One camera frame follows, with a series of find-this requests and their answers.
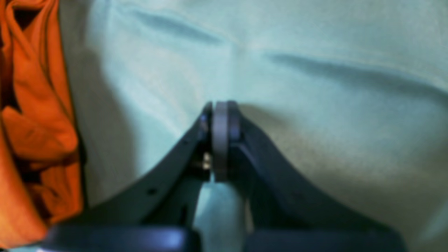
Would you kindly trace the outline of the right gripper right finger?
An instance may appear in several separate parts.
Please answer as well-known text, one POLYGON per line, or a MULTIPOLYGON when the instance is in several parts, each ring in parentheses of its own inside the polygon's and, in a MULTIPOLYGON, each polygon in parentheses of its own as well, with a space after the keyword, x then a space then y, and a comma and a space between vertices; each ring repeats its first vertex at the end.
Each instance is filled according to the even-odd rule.
POLYGON ((353 210, 296 171, 236 102, 220 101, 212 116, 216 182, 232 182, 250 203, 256 229, 393 233, 353 210))

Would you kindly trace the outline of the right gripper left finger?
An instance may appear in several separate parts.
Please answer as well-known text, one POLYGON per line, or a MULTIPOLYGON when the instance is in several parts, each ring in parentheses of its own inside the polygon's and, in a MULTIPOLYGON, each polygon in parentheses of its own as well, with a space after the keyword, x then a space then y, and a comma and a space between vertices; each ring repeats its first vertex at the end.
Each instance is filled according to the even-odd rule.
POLYGON ((206 103, 192 127, 145 176, 57 227, 190 225, 201 186, 210 178, 212 110, 206 103))

